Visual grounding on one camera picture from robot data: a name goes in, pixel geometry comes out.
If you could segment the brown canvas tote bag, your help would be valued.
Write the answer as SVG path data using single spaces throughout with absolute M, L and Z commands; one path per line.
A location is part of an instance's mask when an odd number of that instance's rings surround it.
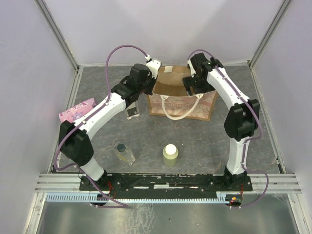
M 217 91 L 188 94 L 182 79 L 191 75 L 186 66 L 162 66 L 158 71 L 153 94 L 148 96 L 149 114 L 171 120 L 183 118 L 209 121 Z

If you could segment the clear square bottle dark label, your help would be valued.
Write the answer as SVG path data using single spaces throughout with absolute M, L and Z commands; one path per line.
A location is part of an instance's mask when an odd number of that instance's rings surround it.
M 140 116 L 137 101 L 133 102 L 132 104 L 130 104 L 130 105 L 125 109 L 125 114 L 126 114 L 126 118 L 127 118 L 128 120 Z

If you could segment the clear square bottle yellow liquid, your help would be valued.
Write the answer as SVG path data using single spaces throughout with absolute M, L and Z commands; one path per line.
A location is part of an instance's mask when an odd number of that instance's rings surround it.
M 128 164 L 129 166 L 132 166 L 132 164 L 135 162 L 136 158 L 133 154 L 133 151 L 124 143 L 121 142 L 117 142 L 114 147 L 113 150 L 116 154 L 116 156 L 123 162 L 125 162 L 126 164 Z

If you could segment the yellow-green lotion bottle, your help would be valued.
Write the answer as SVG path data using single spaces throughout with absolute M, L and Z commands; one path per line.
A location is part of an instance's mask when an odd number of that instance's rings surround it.
M 177 162 L 178 149 L 173 144 L 168 144 L 163 148 L 163 163 L 166 166 L 174 166 Z

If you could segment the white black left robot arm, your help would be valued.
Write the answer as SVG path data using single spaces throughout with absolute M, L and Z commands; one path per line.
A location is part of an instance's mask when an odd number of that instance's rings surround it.
M 111 93 L 90 112 L 70 123 L 60 125 L 58 147 L 82 172 L 91 178 L 96 190 L 106 188 L 106 171 L 94 158 L 91 139 L 112 117 L 136 102 L 141 94 L 151 95 L 161 62 L 152 59 L 146 64 L 136 63 L 129 75 L 111 89 Z

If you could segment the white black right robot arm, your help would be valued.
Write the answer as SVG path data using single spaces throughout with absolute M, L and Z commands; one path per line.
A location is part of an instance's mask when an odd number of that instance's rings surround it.
M 206 51 L 197 49 L 187 58 L 190 76 L 183 78 L 189 95 L 217 91 L 228 108 L 224 129 L 230 138 L 229 159 L 225 166 L 223 185 L 233 191 L 247 176 L 246 154 L 256 129 L 260 129 L 260 104 L 250 99 L 228 76 L 223 64 L 214 57 L 207 59 Z

